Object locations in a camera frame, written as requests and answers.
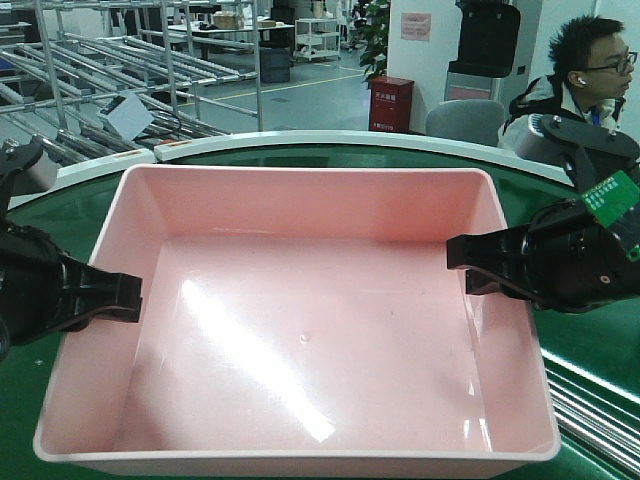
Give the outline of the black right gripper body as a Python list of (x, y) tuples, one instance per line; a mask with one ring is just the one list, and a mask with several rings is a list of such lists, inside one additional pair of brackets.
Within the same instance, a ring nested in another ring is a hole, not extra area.
[(522, 253), (538, 309), (583, 313), (639, 296), (639, 263), (576, 200), (536, 212)]

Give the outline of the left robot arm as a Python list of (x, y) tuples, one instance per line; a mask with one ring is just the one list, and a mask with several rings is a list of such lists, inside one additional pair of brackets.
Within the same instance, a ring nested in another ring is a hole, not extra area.
[(57, 166), (37, 139), (1, 146), (1, 357), (55, 332), (86, 328), (96, 317), (140, 319), (142, 279), (83, 263), (36, 227), (7, 219), (12, 197), (40, 193), (57, 179)]

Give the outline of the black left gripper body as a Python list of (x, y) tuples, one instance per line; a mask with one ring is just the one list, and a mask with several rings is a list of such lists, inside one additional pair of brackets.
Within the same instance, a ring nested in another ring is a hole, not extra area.
[(18, 346), (64, 331), (62, 250), (46, 232), (1, 224), (1, 344)]

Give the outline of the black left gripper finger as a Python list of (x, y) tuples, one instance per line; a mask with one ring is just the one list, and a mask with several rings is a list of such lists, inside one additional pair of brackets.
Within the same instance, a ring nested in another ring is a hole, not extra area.
[(78, 332), (94, 320), (108, 320), (122, 323), (137, 323), (140, 318), (140, 307), (135, 308), (101, 308), (74, 317), (70, 323), (62, 328), (63, 332)]
[(62, 297), (74, 308), (139, 308), (142, 279), (62, 256)]

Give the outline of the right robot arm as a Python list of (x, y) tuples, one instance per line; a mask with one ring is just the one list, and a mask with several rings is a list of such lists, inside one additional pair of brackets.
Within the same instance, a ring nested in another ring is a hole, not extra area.
[(533, 114), (516, 153), (557, 165), (576, 195), (531, 221), (447, 242), (470, 295), (500, 292), (538, 309), (582, 313), (639, 294), (639, 145), (624, 133)]

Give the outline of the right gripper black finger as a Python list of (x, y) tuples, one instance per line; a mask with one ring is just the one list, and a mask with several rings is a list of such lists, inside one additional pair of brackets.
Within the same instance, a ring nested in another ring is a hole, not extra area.
[(522, 257), (529, 226), (520, 225), (485, 234), (462, 234), (446, 241), (448, 269), (497, 270)]
[(517, 300), (543, 303), (540, 293), (535, 291), (531, 282), (520, 272), (490, 276), (486, 272), (466, 270), (465, 293), (476, 296), (501, 293)]

